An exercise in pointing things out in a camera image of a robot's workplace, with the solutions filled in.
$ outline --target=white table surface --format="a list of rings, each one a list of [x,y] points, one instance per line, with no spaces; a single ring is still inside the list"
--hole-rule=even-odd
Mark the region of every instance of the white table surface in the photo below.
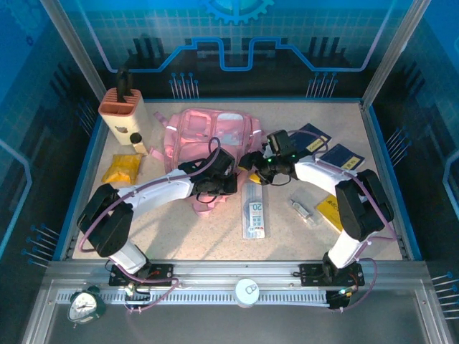
[[[187,108],[214,108],[241,110],[259,118],[262,129],[271,132],[279,129],[299,129],[312,123],[332,137],[330,147],[341,143],[366,158],[363,166],[376,170],[357,104],[317,102],[158,102],[147,103],[153,114],[160,111],[166,118]],[[163,147],[164,128],[154,123],[151,144]],[[112,161],[113,154],[135,153],[130,146],[121,146],[112,133],[108,134],[93,191],[99,187],[103,174]],[[138,183],[164,175],[162,162],[143,158]],[[276,183],[283,181],[276,177]],[[263,187],[266,237],[242,238],[242,212],[240,193],[218,204],[206,218],[198,217],[186,200],[165,204],[144,214],[131,226],[130,239],[151,259],[205,259],[205,260],[307,260],[322,259],[338,239],[338,233],[315,214],[317,225],[305,224],[289,204],[291,196],[299,196],[310,209],[326,198],[327,193],[309,183],[292,181],[287,186]],[[389,236],[386,229],[381,235]],[[396,242],[375,242],[362,254],[380,260],[399,260],[401,255]],[[96,253],[83,254],[77,250],[76,259],[98,258]]]

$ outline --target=black mounting bracket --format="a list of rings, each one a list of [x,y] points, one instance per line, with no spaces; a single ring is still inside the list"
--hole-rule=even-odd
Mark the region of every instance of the black mounting bracket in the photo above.
[[[354,276],[359,283],[359,287],[365,285],[364,273],[361,265],[353,263],[342,269],[337,274],[332,283],[326,281],[326,276],[323,273],[322,263],[300,264],[300,272],[294,276],[300,277],[301,287],[352,287],[355,285]]]
[[[138,276],[139,278],[143,278],[145,280],[162,280],[165,278],[171,278],[174,276],[174,266],[172,264],[155,264],[150,263],[148,269],[142,271],[142,276]],[[111,287],[127,287],[129,283],[134,283],[135,285],[144,285],[144,286],[153,286],[153,287],[170,287],[172,286],[172,282],[161,282],[161,283],[139,283],[130,279],[125,274],[118,269],[116,265],[112,265],[112,269],[110,272],[110,279],[108,280],[108,285]]]

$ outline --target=small bottle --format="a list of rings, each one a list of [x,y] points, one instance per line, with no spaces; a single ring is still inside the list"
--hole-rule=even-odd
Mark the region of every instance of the small bottle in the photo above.
[[[132,134],[129,139],[131,140],[132,146],[136,150],[137,153],[147,155],[148,152],[146,151],[145,145],[142,141],[142,135],[139,133]]]

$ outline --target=yellow bag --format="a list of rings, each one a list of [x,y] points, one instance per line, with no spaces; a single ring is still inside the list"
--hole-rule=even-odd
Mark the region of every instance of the yellow bag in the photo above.
[[[112,164],[102,177],[103,183],[126,181],[135,184],[142,154],[115,154]]]

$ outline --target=alarm clock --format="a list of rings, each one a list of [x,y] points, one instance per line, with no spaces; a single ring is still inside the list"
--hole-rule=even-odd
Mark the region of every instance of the alarm clock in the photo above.
[[[70,298],[68,319],[75,324],[87,324],[100,318],[105,313],[105,303],[99,296],[97,287],[76,292]]]

